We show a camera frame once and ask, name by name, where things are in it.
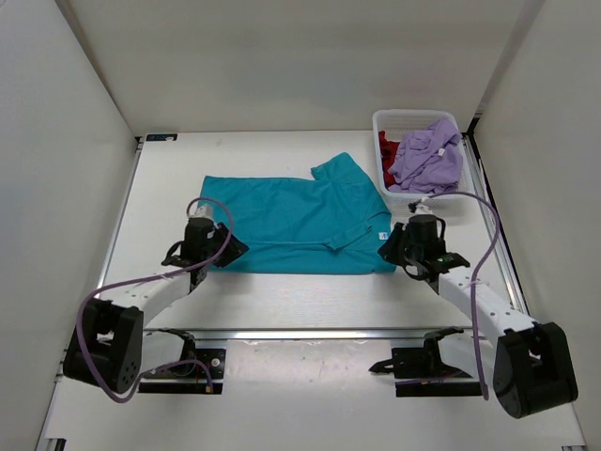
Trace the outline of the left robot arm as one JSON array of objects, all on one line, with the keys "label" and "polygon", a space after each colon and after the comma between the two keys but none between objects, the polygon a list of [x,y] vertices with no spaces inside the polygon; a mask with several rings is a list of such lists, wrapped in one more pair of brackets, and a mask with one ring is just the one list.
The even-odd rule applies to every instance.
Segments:
[{"label": "left robot arm", "polygon": [[211,268],[224,268],[248,250],[225,224],[190,219],[183,240],[168,249],[162,262],[167,273],[98,288],[83,300],[63,361],[64,376],[99,387],[116,403],[129,401],[143,379],[164,373],[202,375],[212,392],[210,364],[198,358],[193,335],[147,326],[191,295]]}]

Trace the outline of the purple t shirt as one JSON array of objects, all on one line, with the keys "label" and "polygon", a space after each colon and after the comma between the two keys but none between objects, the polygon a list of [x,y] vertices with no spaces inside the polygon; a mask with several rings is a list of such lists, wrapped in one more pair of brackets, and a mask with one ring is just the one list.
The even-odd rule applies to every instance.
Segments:
[{"label": "purple t shirt", "polygon": [[397,194],[443,194],[458,188],[463,157],[458,150],[461,133],[448,118],[425,130],[406,132],[386,170]]}]

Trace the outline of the teal t shirt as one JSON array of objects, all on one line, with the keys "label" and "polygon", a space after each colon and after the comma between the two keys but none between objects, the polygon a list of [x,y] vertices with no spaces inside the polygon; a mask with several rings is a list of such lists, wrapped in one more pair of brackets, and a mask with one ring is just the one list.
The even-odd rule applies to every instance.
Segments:
[{"label": "teal t shirt", "polygon": [[219,201],[248,252],[229,272],[359,275],[394,272],[378,249],[392,215],[369,176],[346,153],[310,179],[207,176],[200,195]]}]

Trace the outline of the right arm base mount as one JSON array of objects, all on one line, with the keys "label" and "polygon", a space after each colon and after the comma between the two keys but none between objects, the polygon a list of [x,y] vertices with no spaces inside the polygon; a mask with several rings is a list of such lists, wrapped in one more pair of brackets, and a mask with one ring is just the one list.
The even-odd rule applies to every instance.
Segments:
[{"label": "right arm base mount", "polygon": [[392,357],[374,363],[369,372],[393,375],[396,397],[480,397],[480,383],[469,373],[442,361],[441,344],[470,339],[462,328],[448,327],[425,334],[417,347],[392,348]]}]

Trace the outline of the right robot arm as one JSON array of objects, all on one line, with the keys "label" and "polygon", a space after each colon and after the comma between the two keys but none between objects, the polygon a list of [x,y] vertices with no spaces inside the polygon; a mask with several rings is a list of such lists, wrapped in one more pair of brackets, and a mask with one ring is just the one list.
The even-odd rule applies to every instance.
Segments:
[{"label": "right robot arm", "polygon": [[433,214],[414,215],[394,226],[378,253],[457,307],[471,328],[428,332],[420,347],[394,348],[370,372],[393,375],[398,397],[489,394],[514,418],[575,401],[578,386],[563,329],[515,310],[473,277],[469,262],[447,251],[445,228]]}]

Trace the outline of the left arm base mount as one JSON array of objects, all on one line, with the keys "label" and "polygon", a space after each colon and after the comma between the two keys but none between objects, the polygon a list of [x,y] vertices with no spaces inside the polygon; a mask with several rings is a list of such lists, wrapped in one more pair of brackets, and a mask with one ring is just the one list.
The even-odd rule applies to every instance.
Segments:
[{"label": "left arm base mount", "polygon": [[140,394],[219,395],[226,345],[210,344],[176,329],[144,333]]}]

